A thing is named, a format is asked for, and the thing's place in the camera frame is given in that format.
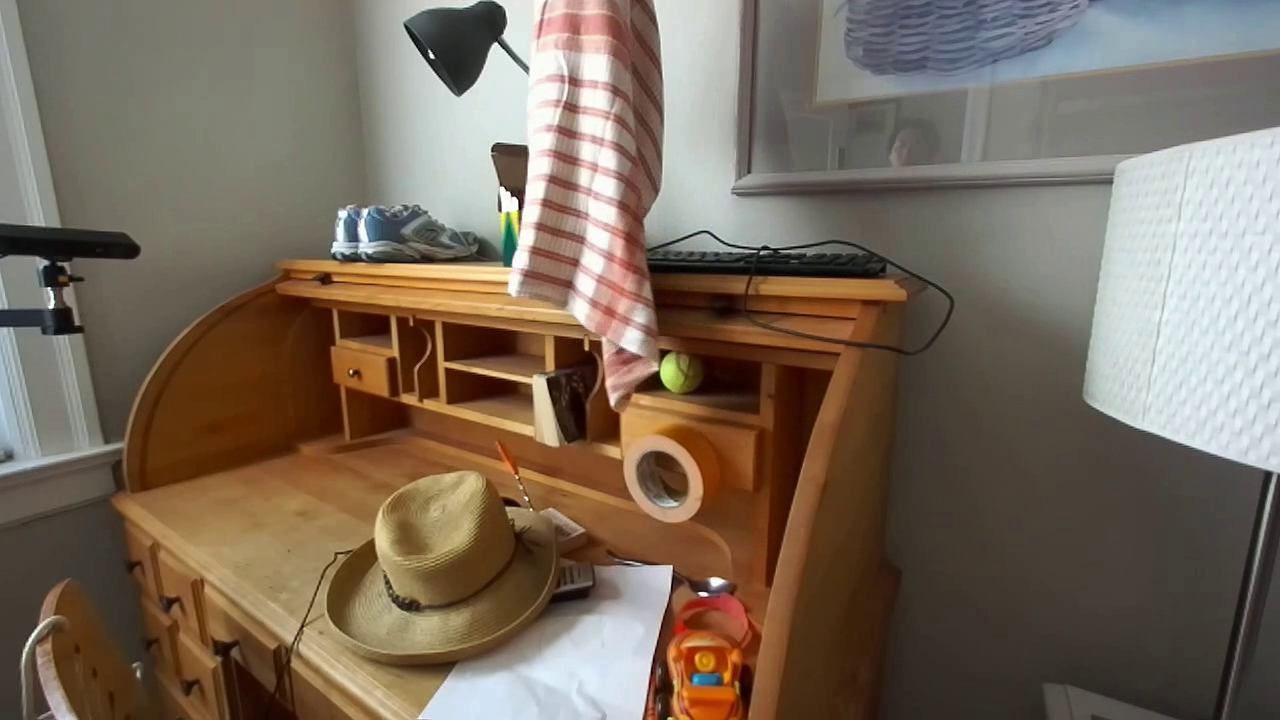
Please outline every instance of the small drawer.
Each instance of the small drawer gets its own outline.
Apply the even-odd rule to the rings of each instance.
[[[199,636],[199,577],[156,547],[162,613],[171,615],[190,636]]]
[[[156,708],[164,720],[207,720],[207,714],[190,705],[190,698],[182,694],[182,685],[171,676],[156,676],[151,689],[156,689]]]
[[[756,493],[760,470],[760,434],[749,424],[717,424],[717,420],[688,420],[682,412],[648,412],[623,407],[623,449],[644,443],[648,435],[695,435],[717,458],[717,478],[723,489]]]
[[[126,570],[143,602],[162,602],[156,542],[126,524]]]
[[[277,679],[277,639],[244,622],[218,587],[203,587],[203,634],[213,653],[229,653],[255,685],[280,689]]]
[[[177,636],[177,689],[195,716],[225,716],[222,659],[185,634]]]
[[[327,367],[341,389],[374,393],[374,395],[396,395],[391,382],[391,358],[379,348],[360,346],[334,346]]]
[[[177,676],[177,634],[171,615],[164,615],[156,604],[143,604],[143,653],[162,676]]]

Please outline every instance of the roll of tape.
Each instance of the roll of tape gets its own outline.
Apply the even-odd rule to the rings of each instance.
[[[688,524],[717,489],[717,471],[717,449],[688,428],[642,435],[623,454],[633,500],[664,524]]]

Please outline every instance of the tennis ball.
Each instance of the tennis ball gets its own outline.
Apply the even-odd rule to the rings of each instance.
[[[703,365],[688,352],[670,352],[655,367],[655,382],[678,393],[688,395],[703,386]]]

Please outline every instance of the picture frame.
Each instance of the picture frame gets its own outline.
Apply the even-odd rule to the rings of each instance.
[[[931,26],[923,36],[944,36],[938,26],[950,18],[921,18],[921,0],[744,0],[733,194],[1105,184],[1126,155],[1280,125],[1280,4],[1197,4],[1206,21],[1175,0],[1009,0],[1009,11],[1044,18],[986,45],[958,30],[951,45],[921,54],[902,26],[876,45],[874,21],[905,7],[918,11],[910,26]],[[1118,11],[1145,21],[1118,36]],[[1009,36],[1030,47],[1000,62]],[[869,71],[852,66],[855,40],[869,45],[863,66],[944,67]]]

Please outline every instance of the desk cubbyhole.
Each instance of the desk cubbyhole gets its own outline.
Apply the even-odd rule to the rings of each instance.
[[[688,352],[699,365],[699,386],[694,393],[670,393],[662,377],[652,377],[635,406],[652,412],[733,420],[733,424],[763,424],[763,365]]]
[[[416,317],[391,319],[396,382],[407,406],[439,402],[436,323]]]
[[[446,367],[446,407],[488,428],[532,434],[530,386]]]
[[[585,340],[585,338],[551,338],[551,348],[548,348],[548,365],[551,367],[585,367],[585,365],[599,365],[599,346],[597,340]]]
[[[383,314],[334,314],[334,340],[338,346],[368,346],[391,352],[391,317]]]
[[[548,338],[476,327],[476,323],[439,323],[446,367],[492,377],[508,386],[530,386],[548,367]]]

